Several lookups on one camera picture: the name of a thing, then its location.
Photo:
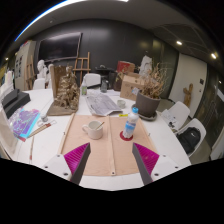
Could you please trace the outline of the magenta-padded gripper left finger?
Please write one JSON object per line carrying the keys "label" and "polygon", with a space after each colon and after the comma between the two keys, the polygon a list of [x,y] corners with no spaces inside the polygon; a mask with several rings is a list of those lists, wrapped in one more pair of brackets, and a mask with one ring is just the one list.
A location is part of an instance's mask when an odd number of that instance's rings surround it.
{"label": "magenta-padded gripper left finger", "polygon": [[65,155],[57,154],[42,169],[78,185],[90,155],[90,143],[85,143]]}

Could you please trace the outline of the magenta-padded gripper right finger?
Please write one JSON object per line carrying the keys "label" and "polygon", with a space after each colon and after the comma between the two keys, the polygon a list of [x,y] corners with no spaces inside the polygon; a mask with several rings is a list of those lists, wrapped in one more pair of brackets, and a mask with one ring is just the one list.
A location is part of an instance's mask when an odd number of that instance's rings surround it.
{"label": "magenta-padded gripper right finger", "polygon": [[132,153],[144,185],[150,184],[180,169],[179,165],[169,156],[159,155],[140,144],[133,144]]}

